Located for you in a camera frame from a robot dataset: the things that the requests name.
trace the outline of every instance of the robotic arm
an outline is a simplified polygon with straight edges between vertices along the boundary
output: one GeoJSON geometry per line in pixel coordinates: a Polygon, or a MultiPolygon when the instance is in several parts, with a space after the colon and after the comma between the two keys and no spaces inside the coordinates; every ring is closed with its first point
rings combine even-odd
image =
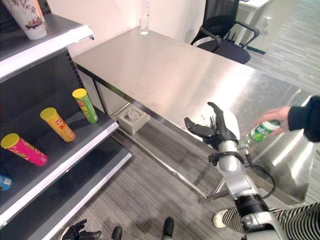
{"type": "Polygon", "coordinates": [[[192,134],[203,138],[205,143],[218,151],[209,156],[209,162],[217,166],[234,199],[246,232],[243,239],[288,240],[277,218],[269,211],[256,185],[245,172],[245,162],[238,153],[240,133],[236,117],[223,112],[212,102],[208,105],[215,112],[215,124],[211,118],[211,127],[195,124],[188,117],[184,122],[192,134]]]}

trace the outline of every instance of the shelf edge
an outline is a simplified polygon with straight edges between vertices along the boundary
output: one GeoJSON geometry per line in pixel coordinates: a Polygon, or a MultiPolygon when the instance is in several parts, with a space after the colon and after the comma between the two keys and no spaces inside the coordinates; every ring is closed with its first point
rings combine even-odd
{"type": "Polygon", "coordinates": [[[81,150],[76,152],[73,156],[66,159],[59,167],[40,181],[34,188],[22,196],[18,201],[11,205],[6,211],[0,215],[0,229],[7,225],[7,221],[10,220],[17,212],[19,212],[25,205],[27,205],[32,199],[40,194],[47,186],[54,182],[57,178],[63,175],[64,172],[69,171],[69,168],[79,161],[86,153],[97,146],[107,136],[118,128],[118,123],[114,122],[94,139],[88,142],[81,150]]]}
{"type": "Polygon", "coordinates": [[[83,25],[19,52],[0,62],[0,79],[71,44],[93,37],[92,29],[83,25]]]}
{"type": "Polygon", "coordinates": [[[88,202],[99,189],[132,157],[132,154],[129,152],[116,166],[112,169],[95,187],[93,187],[85,197],[79,201],[77,205],[73,207],[73,209],[68,212],[63,219],[53,227],[53,229],[48,232],[47,235],[44,236],[42,240],[50,240],[55,236],[55,234],[64,227],[64,225],[82,208],[83,205],[88,202]]]}

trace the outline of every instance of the black office chair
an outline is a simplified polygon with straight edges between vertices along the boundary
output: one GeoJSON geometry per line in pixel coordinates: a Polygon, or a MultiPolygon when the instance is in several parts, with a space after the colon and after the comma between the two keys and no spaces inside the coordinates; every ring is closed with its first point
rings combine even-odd
{"type": "Polygon", "coordinates": [[[250,55],[244,48],[258,37],[259,30],[244,22],[236,21],[238,6],[239,0],[206,0],[203,24],[191,45],[200,39],[211,37],[214,40],[202,43],[197,47],[241,64],[247,63],[250,60],[250,55]],[[254,33],[253,37],[242,47],[224,39],[235,24],[239,24],[254,33]]]}

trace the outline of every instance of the black sleeve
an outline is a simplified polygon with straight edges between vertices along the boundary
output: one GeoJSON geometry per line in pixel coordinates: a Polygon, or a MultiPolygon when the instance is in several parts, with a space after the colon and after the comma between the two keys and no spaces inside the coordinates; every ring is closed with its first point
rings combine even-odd
{"type": "Polygon", "coordinates": [[[288,123],[290,131],[304,129],[311,142],[320,142],[320,96],[311,97],[306,106],[292,106],[288,123]]]}

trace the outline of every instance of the small white box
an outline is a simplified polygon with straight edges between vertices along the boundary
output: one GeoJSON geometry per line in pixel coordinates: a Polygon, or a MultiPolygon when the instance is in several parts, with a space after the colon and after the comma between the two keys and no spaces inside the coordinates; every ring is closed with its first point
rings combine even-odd
{"type": "Polygon", "coordinates": [[[119,125],[133,135],[149,121],[150,116],[131,105],[119,113],[117,119],[119,125]]]}

